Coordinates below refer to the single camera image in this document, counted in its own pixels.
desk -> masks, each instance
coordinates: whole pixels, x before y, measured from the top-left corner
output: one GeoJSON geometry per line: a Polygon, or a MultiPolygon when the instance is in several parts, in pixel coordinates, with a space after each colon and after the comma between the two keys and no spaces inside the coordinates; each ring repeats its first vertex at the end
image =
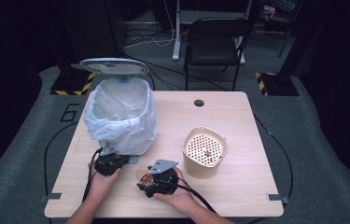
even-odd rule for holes
{"type": "MultiPolygon", "coordinates": [[[[207,17],[239,17],[246,18],[251,7],[253,0],[247,0],[247,7],[245,13],[242,12],[217,12],[217,11],[193,11],[193,10],[181,10],[180,0],[177,0],[176,5],[176,14],[175,14],[175,47],[172,59],[178,61],[180,55],[180,23],[183,24],[192,24],[198,19],[207,18],[207,17]]],[[[239,45],[242,42],[242,37],[240,36],[236,44],[239,45]]],[[[245,64],[245,56],[241,55],[241,64],[245,64]]]]}
{"type": "MultiPolygon", "coordinates": [[[[158,122],[156,140],[137,164],[123,167],[97,217],[184,217],[169,204],[148,198],[136,186],[136,173],[147,170],[156,159],[178,161],[189,184],[221,216],[279,217],[283,214],[282,204],[266,197],[267,193],[278,191],[245,93],[154,91],[154,97],[158,122]],[[204,101],[204,106],[194,105],[198,99],[204,101]],[[196,126],[213,129],[229,142],[227,155],[216,175],[209,179],[194,178],[183,166],[181,144],[196,126]]],[[[61,198],[48,201],[47,217],[70,217],[80,206],[87,183],[87,164],[97,148],[98,142],[88,135],[83,113],[52,190],[61,193],[61,198]]]]}

